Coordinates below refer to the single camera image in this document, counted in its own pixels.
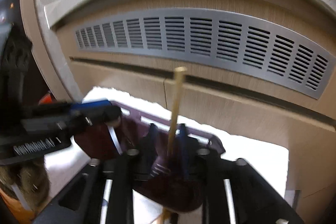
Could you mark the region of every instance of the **white mat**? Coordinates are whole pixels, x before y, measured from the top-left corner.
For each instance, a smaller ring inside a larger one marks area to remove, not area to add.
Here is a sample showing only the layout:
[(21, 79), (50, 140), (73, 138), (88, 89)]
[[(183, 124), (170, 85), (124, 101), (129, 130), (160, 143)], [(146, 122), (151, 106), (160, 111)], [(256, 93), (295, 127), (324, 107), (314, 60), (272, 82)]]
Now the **white mat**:
[[(126, 92), (115, 89), (94, 87), (83, 99), (83, 103), (103, 99), (114, 100), (154, 116), (170, 119), (171, 112), (159, 104), (134, 98)], [(216, 135), (226, 149), (226, 153), (222, 155), (223, 159), (246, 159), (284, 197), (289, 157), (286, 148), (242, 136), (230, 135), (223, 130), (199, 124), (183, 116), (178, 117), (178, 123), (185, 123), (188, 127)], [(67, 149), (46, 155), (46, 168), (51, 181), (51, 197), (54, 197), (88, 161), (89, 157), (74, 142)], [(133, 198), (135, 224), (148, 224), (154, 220), (154, 215), (159, 214), (160, 205), (136, 192), (133, 193)]]

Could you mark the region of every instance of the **silver vent cover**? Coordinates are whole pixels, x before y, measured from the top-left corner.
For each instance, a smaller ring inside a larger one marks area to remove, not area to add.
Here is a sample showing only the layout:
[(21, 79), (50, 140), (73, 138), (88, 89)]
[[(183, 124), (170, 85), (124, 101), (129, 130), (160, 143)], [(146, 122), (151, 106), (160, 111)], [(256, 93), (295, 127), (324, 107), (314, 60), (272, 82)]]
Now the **silver vent cover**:
[(308, 38), (259, 18), (198, 8), (129, 12), (74, 30), (83, 51), (172, 58), (255, 76), (318, 99), (335, 57)]

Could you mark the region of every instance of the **ventilation grille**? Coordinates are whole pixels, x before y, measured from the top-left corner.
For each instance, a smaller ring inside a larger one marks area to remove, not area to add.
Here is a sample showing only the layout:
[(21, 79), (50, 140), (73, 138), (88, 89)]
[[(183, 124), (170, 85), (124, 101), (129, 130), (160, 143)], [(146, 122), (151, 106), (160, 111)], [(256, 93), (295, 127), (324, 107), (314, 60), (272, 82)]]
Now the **ventilation grille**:
[(74, 37), (83, 51), (149, 55), (224, 68), (313, 98), (321, 96), (335, 66), (334, 56), (296, 32), (219, 10), (130, 12), (79, 26)]

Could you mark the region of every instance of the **vent slot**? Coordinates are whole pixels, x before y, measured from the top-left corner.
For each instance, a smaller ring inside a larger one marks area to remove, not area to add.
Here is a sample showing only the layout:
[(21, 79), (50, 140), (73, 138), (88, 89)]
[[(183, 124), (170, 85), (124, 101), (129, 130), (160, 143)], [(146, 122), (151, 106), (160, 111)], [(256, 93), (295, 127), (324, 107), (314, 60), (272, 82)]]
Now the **vent slot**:
[(287, 70), (289, 57), (293, 52), (293, 47), (294, 41), (276, 35), (267, 71), (279, 76), (284, 76)]
[(79, 33), (79, 31), (76, 31), (76, 38), (77, 38), (77, 43), (79, 47), (84, 48), (84, 44), (82, 42), (81, 34)]
[(237, 62), (242, 25), (219, 20), (216, 57)]
[(161, 28), (158, 17), (147, 17), (143, 19), (147, 48), (162, 50)]
[(289, 79), (301, 84), (306, 77), (307, 70), (309, 68), (313, 51), (303, 45), (299, 45), (297, 50), (291, 72), (289, 73)]
[(212, 19), (190, 18), (190, 53), (210, 56)]
[(124, 29), (124, 23), (122, 21), (115, 21), (113, 22), (115, 38), (117, 40), (118, 47), (127, 48), (127, 40), (126, 34)]
[(329, 61), (327, 59), (321, 55), (317, 55), (311, 73), (307, 79), (306, 87), (312, 90), (316, 90), (319, 87), (328, 63)]
[(101, 35), (100, 26), (93, 26), (94, 34), (96, 36), (98, 47), (105, 47), (103, 36)]
[(269, 31), (249, 26), (243, 64), (262, 69), (268, 48)]
[(84, 43), (84, 47), (85, 48), (90, 47), (89, 40), (88, 40), (88, 38), (86, 36), (85, 29), (81, 29), (81, 36), (82, 36), (82, 40), (83, 40), (83, 43)]
[(139, 19), (127, 19), (127, 29), (132, 48), (143, 48)]
[(96, 42), (95, 42), (95, 38), (93, 36), (92, 29), (91, 28), (86, 28), (86, 33), (87, 33), (87, 36), (89, 37), (89, 42), (90, 42), (91, 48), (97, 47)]
[(103, 27), (103, 32), (104, 32), (104, 36), (105, 36), (106, 45), (108, 47), (115, 47), (114, 39), (113, 39), (113, 35), (112, 35), (112, 30), (111, 30), (111, 25), (109, 23), (105, 23), (105, 24), (102, 25), (102, 27)]
[(184, 52), (184, 17), (165, 17), (165, 27), (167, 50)]

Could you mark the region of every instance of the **wooden stick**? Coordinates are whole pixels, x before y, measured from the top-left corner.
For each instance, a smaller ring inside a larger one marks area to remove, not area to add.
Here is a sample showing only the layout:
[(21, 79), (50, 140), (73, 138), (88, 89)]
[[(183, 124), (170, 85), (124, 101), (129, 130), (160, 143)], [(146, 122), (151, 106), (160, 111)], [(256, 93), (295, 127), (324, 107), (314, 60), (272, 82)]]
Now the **wooden stick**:
[(185, 67), (179, 67), (174, 70), (175, 88), (174, 88), (173, 108), (170, 119), (170, 128), (168, 132), (168, 145), (167, 145), (168, 157), (170, 157), (173, 152), (173, 143), (176, 132), (177, 116), (179, 115), (180, 101), (183, 92), (182, 85), (185, 79), (186, 71), (187, 68)]

